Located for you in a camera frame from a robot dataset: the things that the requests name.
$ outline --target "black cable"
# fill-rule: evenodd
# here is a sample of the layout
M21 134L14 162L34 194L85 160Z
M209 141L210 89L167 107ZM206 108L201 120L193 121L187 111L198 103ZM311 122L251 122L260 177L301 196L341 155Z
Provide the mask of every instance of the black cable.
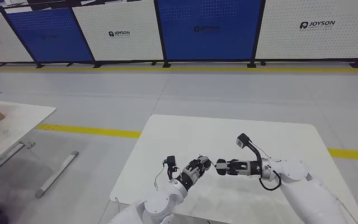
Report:
M264 186L261 178L259 178L259 181L260 181L260 184L261 186L265 189L265 190L269 190L269 191L273 191L273 190L276 190L277 188L279 188L282 184L282 180L281 180L281 177L280 175L275 171L273 170L274 174L279 178L279 184L277 186L275 186L274 188L267 188L266 186Z

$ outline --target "yellow floor line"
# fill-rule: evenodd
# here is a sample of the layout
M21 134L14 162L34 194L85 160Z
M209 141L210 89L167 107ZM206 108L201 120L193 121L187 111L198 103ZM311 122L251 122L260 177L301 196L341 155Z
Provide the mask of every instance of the yellow floor line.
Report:
M96 134L100 136L115 136L123 138L139 138L141 132L132 130L116 130L116 129L103 129L103 128L89 128L89 127L76 127L68 125L56 124L40 124L36 127L39 130L56 130L58 132L72 132L81 134Z
M339 150L336 148L329 148L329 153L335 158L350 158L352 160L358 160L358 150Z
M141 132L135 132L132 130L116 130L116 129L103 129L103 128L89 128L89 127L77 127L68 125L56 125L56 124L40 124L36 127L39 130L55 130L58 132L71 132L81 134L95 134L99 136L114 136L122 138L139 138ZM349 158L352 160L358 160L358 150L339 150L335 148L329 148L329 153L335 158Z
M235 68L235 67L171 67L171 68L162 68L162 67L122 67L122 68L111 68L111 67L101 67L101 68L76 68L76 67L43 67L43 68L24 68L24 67L11 67L11 68L0 68L0 71L214 71L214 72L358 72L358 69L354 68Z

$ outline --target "gray floor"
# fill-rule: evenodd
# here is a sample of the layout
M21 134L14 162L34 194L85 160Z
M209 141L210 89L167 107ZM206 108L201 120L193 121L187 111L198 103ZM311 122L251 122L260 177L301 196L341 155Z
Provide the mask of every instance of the gray floor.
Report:
M0 71L0 92L0 101L56 107L45 121L50 124L141 131L151 114L308 123L328 148L358 149L358 73ZM109 194L136 139L45 130L33 130L26 138L36 146L0 168L0 203L11 223L106 223L113 218L118 207ZM80 152L76 160L35 199L37 188L73 150ZM335 162L358 200L358 161Z

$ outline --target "perforated panel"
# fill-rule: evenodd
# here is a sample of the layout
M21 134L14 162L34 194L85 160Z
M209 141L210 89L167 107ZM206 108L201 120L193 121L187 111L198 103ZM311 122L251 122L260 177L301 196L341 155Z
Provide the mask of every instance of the perforated panel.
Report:
M357 9L357 0L266 0L256 58L357 58Z
M68 8L8 14L39 62L84 62L91 55Z
M158 0L167 58L250 59L261 0Z
M32 58L0 15L0 62L33 62Z
M151 0L73 9L95 60L162 60Z

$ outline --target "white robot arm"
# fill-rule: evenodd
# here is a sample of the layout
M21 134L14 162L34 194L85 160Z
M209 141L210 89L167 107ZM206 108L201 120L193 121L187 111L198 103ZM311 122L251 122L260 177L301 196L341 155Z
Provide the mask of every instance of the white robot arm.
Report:
M168 176L171 178L171 170L175 167L168 164ZM196 184L205 171L209 170L211 161L206 156L200 156L192 160L184 169L181 175L171 179L162 189L153 192L145 199L131 204L118 213L110 224L143 224L143 214L147 212L151 223L170 224L174 219L173 210L178 204L184 201L188 190Z
M303 161L261 158L251 140L241 134L237 139L240 148L249 147L256 161L218 160L215 167L220 175L259 175L266 190L280 188L297 216L305 224L347 224L340 202L317 177L307 170ZM261 180L277 182L275 188L267 188Z

